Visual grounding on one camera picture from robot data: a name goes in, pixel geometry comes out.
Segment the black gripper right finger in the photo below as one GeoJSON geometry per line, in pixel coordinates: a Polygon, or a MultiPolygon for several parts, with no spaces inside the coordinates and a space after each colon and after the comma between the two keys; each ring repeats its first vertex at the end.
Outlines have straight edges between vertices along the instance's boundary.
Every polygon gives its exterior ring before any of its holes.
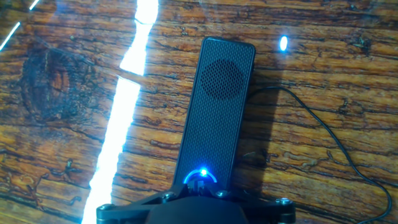
{"type": "Polygon", "coordinates": [[[242,190],[221,189],[217,184],[199,187],[198,194],[239,208],[239,215],[248,223],[295,223],[295,205],[288,198],[266,202],[242,190]]]}

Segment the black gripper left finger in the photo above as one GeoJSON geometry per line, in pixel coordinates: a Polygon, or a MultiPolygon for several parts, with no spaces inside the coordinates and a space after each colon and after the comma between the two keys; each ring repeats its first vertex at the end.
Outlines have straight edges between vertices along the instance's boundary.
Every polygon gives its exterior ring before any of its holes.
{"type": "Polygon", "coordinates": [[[126,221],[143,221],[156,206],[196,194],[197,191],[194,191],[188,184],[177,184],[171,186],[168,190],[156,193],[129,205],[106,203],[96,209],[96,223],[112,224],[124,223],[126,221]]]}

